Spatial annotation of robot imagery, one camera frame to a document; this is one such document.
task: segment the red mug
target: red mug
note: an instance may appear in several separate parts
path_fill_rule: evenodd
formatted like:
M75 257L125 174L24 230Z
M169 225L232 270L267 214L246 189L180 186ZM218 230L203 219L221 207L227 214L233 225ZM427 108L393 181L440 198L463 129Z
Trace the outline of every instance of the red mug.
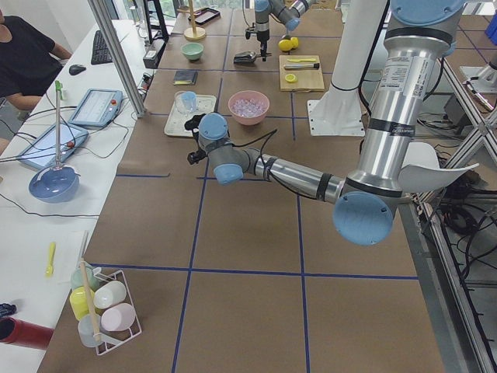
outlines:
M4 317L0 319L0 342L46 350L54 330L31 322Z

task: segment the computer mouse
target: computer mouse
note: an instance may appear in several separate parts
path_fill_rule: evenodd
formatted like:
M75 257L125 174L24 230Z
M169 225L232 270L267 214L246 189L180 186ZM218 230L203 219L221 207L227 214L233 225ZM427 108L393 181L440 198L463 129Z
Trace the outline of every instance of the computer mouse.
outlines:
M83 66L82 64L72 64L71 67L69 68L69 74L77 75L84 70L86 70L86 67Z

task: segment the black notebook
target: black notebook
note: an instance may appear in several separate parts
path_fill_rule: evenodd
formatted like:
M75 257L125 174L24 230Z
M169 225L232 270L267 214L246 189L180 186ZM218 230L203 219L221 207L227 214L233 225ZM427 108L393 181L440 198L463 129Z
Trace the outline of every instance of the black notebook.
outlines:
M195 85L197 75L196 70L178 70L172 81L174 85Z

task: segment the bowl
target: bowl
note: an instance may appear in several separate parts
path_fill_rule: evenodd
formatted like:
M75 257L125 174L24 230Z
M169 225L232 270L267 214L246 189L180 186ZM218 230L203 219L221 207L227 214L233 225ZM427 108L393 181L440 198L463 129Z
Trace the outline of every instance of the bowl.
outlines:
M269 99L261 92L241 91L228 100L228 109L233 118L245 126L262 122L269 110Z
M202 56L203 45L200 43L187 43L181 47L181 53L190 61L196 61Z
M43 169L30 181L33 197L50 204L71 200L79 187L79 175L70 166Z

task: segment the wooden cutting board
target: wooden cutting board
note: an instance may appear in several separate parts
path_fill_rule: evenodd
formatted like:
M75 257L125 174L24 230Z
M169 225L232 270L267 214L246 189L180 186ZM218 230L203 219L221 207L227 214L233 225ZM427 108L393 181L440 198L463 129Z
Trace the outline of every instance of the wooden cutting board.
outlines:
M291 62L288 59L295 58L315 58L316 62ZM284 64L308 64L319 63L319 68L309 70L285 70ZM285 80L286 74L295 74L298 81L289 83ZM280 55L280 91L283 92L324 92L325 83L323 81L323 72L319 56L313 55Z

